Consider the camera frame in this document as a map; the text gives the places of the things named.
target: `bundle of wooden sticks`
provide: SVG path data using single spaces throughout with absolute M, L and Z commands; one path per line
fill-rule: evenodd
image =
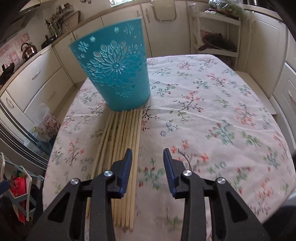
M 133 230 L 135 220 L 135 200 L 138 156 L 141 134 L 142 109 L 111 112 L 101 136 L 91 178 L 104 170 L 109 170 L 113 162 L 122 160 L 127 148 L 133 152 L 133 161 L 128 180 L 127 192 L 122 199 L 112 200 L 114 225 Z M 86 216 L 89 215 L 91 199 L 88 199 Z

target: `table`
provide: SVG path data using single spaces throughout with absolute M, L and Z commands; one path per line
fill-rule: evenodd
M 273 117 L 236 73 L 212 55 L 147 59 L 151 97 L 143 108 L 136 222 L 117 240 L 180 240 L 184 200 L 169 192 L 163 149 L 202 178 L 225 177 L 260 222 L 295 187 L 287 143 Z M 90 178 L 109 108 L 89 79 L 74 99 L 45 175 L 44 209 L 72 178 Z M 206 203 L 207 238 L 211 240 Z

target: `window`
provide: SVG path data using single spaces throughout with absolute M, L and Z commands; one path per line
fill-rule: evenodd
M 109 0 L 110 1 L 110 4 L 111 4 L 111 7 L 113 6 L 116 6 L 118 4 L 122 4 L 122 3 L 125 3 L 125 2 L 130 2 L 130 1 L 133 1 L 133 0 Z

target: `kettle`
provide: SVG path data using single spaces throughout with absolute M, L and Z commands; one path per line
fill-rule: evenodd
M 37 53 L 37 48 L 35 45 L 32 45 L 32 43 L 23 43 L 22 46 L 20 47 L 20 50 L 23 52 L 22 53 L 22 59 L 24 62 L 26 62 L 28 59 L 30 59 L 32 56 L 34 56 Z

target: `wooden stick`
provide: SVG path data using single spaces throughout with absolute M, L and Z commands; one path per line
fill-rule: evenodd
M 116 112 L 115 120 L 114 120 L 114 124 L 113 124 L 112 135 L 111 135 L 109 154 L 108 154 L 107 170 L 110 170 L 111 165 L 112 165 L 112 157 L 113 157 L 113 153 L 114 153 L 113 149 L 114 149 L 114 141 L 115 141 L 115 132 L 116 132 L 117 123 L 118 123 L 118 115 L 119 115 L 119 112 Z
M 104 158 L 105 158 L 105 154 L 106 154 L 106 148 L 107 148 L 107 144 L 108 144 L 108 141 L 109 141 L 110 130 L 111 130 L 111 127 L 112 127 L 112 124 L 113 124 L 113 121 L 114 121 L 114 116 L 115 116 L 115 112 L 112 111 L 111 121 L 109 123 L 106 138 L 104 140 L 104 145 L 103 145 L 103 149 L 102 149 L 102 153 L 101 153 L 101 157 L 100 157 L 100 162 L 99 162 L 99 168 L 98 168 L 97 175 L 100 175 L 102 173 L 102 170 L 103 170 Z
M 122 127 L 121 127 L 121 131 L 120 131 L 120 136 L 119 136 L 119 142 L 118 142 L 118 148 L 117 148 L 117 153 L 116 153 L 116 160 L 121 160 L 121 156 L 120 156 L 120 150 L 121 150 L 121 146 L 125 144 L 123 139 L 123 133 L 124 133 L 124 127 L 126 122 L 128 121 L 127 119 L 127 115 L 128 112 L 124 111 L 124 117 L 123 117 L 123 121 L 122 121 Z M 119 200 L 120 199 L 115 199 L 114 201 L 114 225 L 117 225 L 117 217 L 118 217 L 118 206 L 119 206 Z
M 123 123 L 124 114 L 126 116 L 126 112 L 121 112 L 121 114 L 120 114 L 119 125 L 118 125 L 118 130 L 117 130 L 117 134 L 116 134 L 115 145 L 114 145 L 114 150 L 113 150 L 113 155 L 112 155 L 112 164 L 115 161 L 118 161 L 116 159 L 116 155 L 117 155 L 117 149 L 118 149 L 118 146 L 119 146 L 118 144 L 119 144 L 120 132 L 121 132 L 121 129 L 123 129 L 122 128 L 122 123 Z M 114 218 L 114 205 L 115 205 L 115 200 L 114 199 L 111 199 L 111 204 L 112 204 L 112 217 Z
M 124 156 L 124 151 L 126 146 L 126 133 L 128 130 L 128 123 L 129 123 L 130 116 L 131 116 L 131 112 L 129 111 L 127 113 L 126 123 L 124 125 L 124 131 L 123 131 L 123 137 L 122 137 L 122 143 L 121 143 L 121 149 L 120 149 L 120 160 L 122 160 Z M 121 212 L 122 212 L 121 209 L 122 209 L 122 199 L 118 199 L 118 209 L 117 209 L 117 225 L 118 226 L 121 225 Z
M 128 129 L 126 131 L 126 144 L 124 147 L 124 151 L 126 149 L 130 148 L 133 140 L 130 140 L 130 132 L 131 132 L 131 123 L 133 120 L 133 110 L 129 111 L 130 113 L 130 118 L 128 119 Z M 122 208 L 121 208 L 121 226 L 125 227 L 126 225 L 126 201 L 127 201 L 127 195 L 125 194 L 122 198 Z
M 95 177 L 95 175 L 96 175 L 96 170 L 97 170 L 97 167 L 98 167 L 99 157 L 100 157 L 102 146 L 103 146 L 103 143 L 104 143 L 104 140 L 105 140 L 105 137 L 106 137 L 108 125 L 109 125 L 109 122 L 111 120 L 111 116 L 112 116 L 112 113 L 109 114 L 107 123 L 106 123 L 106 125 L 104 127 L 102 137 L 100 139 L 100 143 L 99 143 L 99 146 L 98 146 L 98 151 L 97 151 L 96 157 L 94 159 L 94 165 L 93 165 L 93 169 L 92 169 L 92 173 L 91 173 L 91 179 L 93 179 Z M 86 218 L 88 218 L 88 216 L 89 216 L 90 207 L 91 207 L 91 199 L 88 198 L 87 203 L 86 203 Z
M 129 224 L 131 231 L 133 230 L 134 222 L 135 222 L 136 186 L 137 186 L 137 171 L 138 171 L 142 115 L 143 115 L 143 110 L 140 109 L 139 117 L 138 117 L 135 158 L 134 158 L 134 164 L 133 164 L 133 182 L 132 182 L 132 190 L 131 190 L 131 211 L 130 211 L 130 224 Z
M 133 156 L 134 156 L 134 152 L 135 149 L 133 149 L 133 143 L 135 143 L 136 146 L 136 134 L 137 133 L 137 126 L 138 126 L 138 122 L 136 122 L 137 117 L 139 116 L 139 114 L 137 115 L 137 109 L 133 110 L 133 118 L 131 121 L 131 131 L 130 131 L 130 137 L 129 137 L 129 143 L 128 143 L 128 147 L 132 150 L 133 152 Z M 132 179 L 133 179 L 133 163 L 134 161 L 132 161 L 131 163 L 131 172 L 130 172 L 130 176 L 128 179 L 128 189 L 126 192 L 126 225 L 125 227 L 129 227 L 129 219 L 130 219 L 130 210 L 131 210 L 131 185 L 132 185 Z

